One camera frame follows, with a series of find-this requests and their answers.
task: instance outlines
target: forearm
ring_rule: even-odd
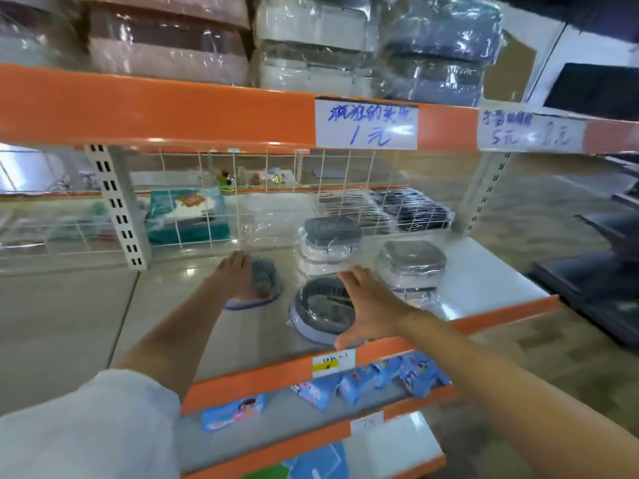
[[[224,296],[203,282],[191,297],[133,346],[115,368],[143,373],[184,401],[226,302]]]
[[[542,475],[637,477],[639,441],[586,405],[427,313],[410,314],[398,330],[443,368]]]

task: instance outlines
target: tiled floor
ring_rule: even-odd
[[[531,262],[607,248],[575,214],[623,211],[567,179],[509,179],[473,237],[522,272]],[[639,436],[639,354],[619,347],[568,308],[500,326],[473,339],[605,414]],[[424,415],[447,455],[437,478],[531,478],[534,472],[467,400]]]

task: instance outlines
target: price tag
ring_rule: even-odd
[[[315,144],[323,148],[417,149],[417,106],[315,99]]]
[[[313,378],[332,375],[356,367],[355,350],[345,349],[313,358]]]
[[[480,150],[581,152],[584,119],[535,114],[492,105],[479,109],[477,147]]]
[[[351,435],[368,432],[384,423],[384,410],[378,410],[362,418],[351,420]]]

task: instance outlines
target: hand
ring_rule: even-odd
[[[226,257],[215,272],[204,280],[204,285],[219,293],[225,301],[249,293],[253,272],[251,256],[242,250],[234,251]]]
[[[337,277],[355,306],[355,324],[337,337],[337,350],[356,341],[396,335],[399,321],[416,311],[375,279],[370,269],[356,265],[349,271],[337,273]]]

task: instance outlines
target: white sleeve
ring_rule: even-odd
[[[106,370],[79,390],[0,418],[0,478],[178,479],[180,400],[155,380]]]

